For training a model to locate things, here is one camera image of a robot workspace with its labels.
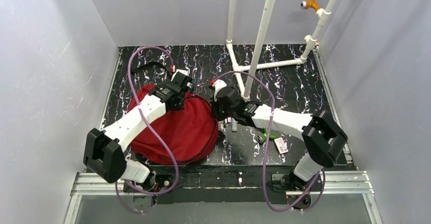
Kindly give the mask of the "red student backpack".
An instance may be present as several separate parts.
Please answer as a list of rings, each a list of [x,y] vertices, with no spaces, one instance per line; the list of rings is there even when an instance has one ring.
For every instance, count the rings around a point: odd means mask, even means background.
[[[138,99],[143,99],[158,84],[142,86]],[[150,125],[157,133],[145,129],[131,143],[136,155],[158,165],[187,165],[207,157],[223,138],[219,124],[211,115],[211,105],[193,94],[193,84],[186,93],[184,109],[169,111]]]

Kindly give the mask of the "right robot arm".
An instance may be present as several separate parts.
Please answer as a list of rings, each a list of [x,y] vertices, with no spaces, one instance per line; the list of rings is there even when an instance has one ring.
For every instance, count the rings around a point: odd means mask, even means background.
[[[306,154],[289,173],[283,183],[285,189],[304,189],[318,171],[333,167],[348,141],[347,134],[325,110],[293,113],[261,102],[246,102],[231,86],[214,84],[211,90],[211,112],[218,121],[230,117],[240,125],[274,129],[305,144]]]

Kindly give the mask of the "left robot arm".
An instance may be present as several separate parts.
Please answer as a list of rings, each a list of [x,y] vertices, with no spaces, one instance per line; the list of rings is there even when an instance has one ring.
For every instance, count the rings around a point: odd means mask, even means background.
[[[192,79],[186,70],[177,70],[171,80],[156,85],[137,105],[115,123],[99,130],[94,128],[86,137],[83,164],[108,183],[121,179],[145,183],[153,175],[150,168],[127,159],[124,152],[132,141],[150,124],[169,111],[181,110]]]

